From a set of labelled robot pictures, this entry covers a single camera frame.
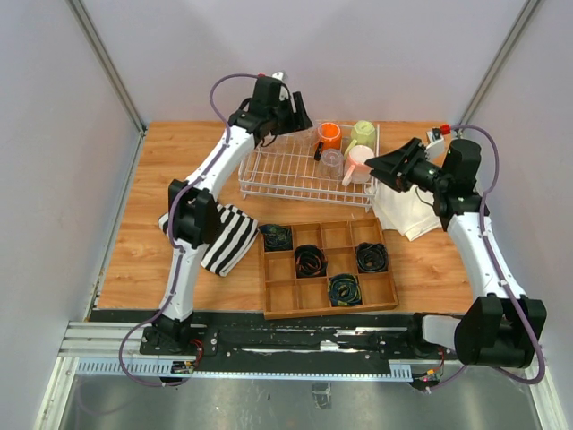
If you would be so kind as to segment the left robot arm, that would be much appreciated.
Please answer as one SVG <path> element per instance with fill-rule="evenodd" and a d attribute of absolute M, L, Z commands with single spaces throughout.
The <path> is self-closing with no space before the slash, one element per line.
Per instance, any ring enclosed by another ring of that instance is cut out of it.
<path fill-rule="evenodd" d="M 174 180 L 168 187 L 167 238 L 173 258 L 166 293 L 152 326 L 161 333 L 162 346 L 175 355 L 192 343 L 194 288 L 201 260 L 220 229 L 217 199 L 223 185 L 267 136 L 312 127 L 301 93 L 290 91 L 282 72 L 234 73 L 216 84 L 249 77 L 255 80 L 251 97 L 230 117 L 219 117 L 225 131 L 209 156 L 185 180 Z"/>

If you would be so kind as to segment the yellow-green mug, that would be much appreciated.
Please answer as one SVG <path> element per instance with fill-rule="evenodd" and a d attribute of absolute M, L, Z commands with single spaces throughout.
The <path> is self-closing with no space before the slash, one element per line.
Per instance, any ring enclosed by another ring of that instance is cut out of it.
<path fill-rule="evenodd" d="M 370 121 L 359 120 L 354 124 L 351 130 L 350 143 L 346 147 L 344 157 L 346 158 L 349 152 L 357 145 L 367 146 L 372 151 L 375 151 L 376 142 L 377 131 L 374 124 Z"/>

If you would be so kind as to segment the pink white mug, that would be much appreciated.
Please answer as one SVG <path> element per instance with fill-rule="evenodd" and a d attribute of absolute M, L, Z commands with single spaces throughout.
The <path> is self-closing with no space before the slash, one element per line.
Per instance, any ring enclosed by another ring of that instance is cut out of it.
<path fill-rule="evenodd" d="M 374 157 L 373 150 L 366 145 L 356 145 L 346 157 L 343 186 L 350 184 L 364 184 L 370 180 L 372 169 L 365 164 L 365 161 Z"/>

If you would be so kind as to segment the clear plastic cup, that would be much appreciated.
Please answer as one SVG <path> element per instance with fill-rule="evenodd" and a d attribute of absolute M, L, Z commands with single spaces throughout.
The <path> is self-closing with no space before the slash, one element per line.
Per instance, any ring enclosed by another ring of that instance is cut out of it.
<path fill-rule="evenodd" d="M 317 129 L 315 127 L 295 134 L 295 143 L 304 151 L 314 148 L 317 141 Z"/>
<path fill-rule="evenodd" d="M 327 149 L 321 154 L 319 161 L 319 177 L 339 180 L 344 171 L 344 157 L 343 154 L 336 149 Z"/>

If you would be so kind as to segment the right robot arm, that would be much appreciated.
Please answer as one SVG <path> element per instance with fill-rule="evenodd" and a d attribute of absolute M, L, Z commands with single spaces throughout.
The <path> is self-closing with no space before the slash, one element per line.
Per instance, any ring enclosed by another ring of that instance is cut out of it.
<path fill-rule="evenodd" d="M 535 359 L 547 311 L 527 297 L 511 275 L 492 231 L 484 198 L 475 190 L 481 147 L 454 139 L 441 166 L 431 163 L 422 142 L 368 159 L 374 178 L 395 192 L 416 186 L 433 196 L 433 211 L 456 245 L 474 302 L 461 317 L 417 314 L 406 339 L 414 357 L 442 346 L 468 366 L 526 368 Z"/>

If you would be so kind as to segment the orange enamel mug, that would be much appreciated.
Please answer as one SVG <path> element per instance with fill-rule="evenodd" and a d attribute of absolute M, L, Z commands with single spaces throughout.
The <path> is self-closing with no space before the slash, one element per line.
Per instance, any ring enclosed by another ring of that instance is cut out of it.
<path fill-rule="evenodd" d="M 321 159 L 321 155 L 326 150 L 339 151 L 341 148 L 342 132 L 341 128 L 332 122 L 326 122 L 317 127 L 317 143 L 313 158 L 315 161 Z"/>

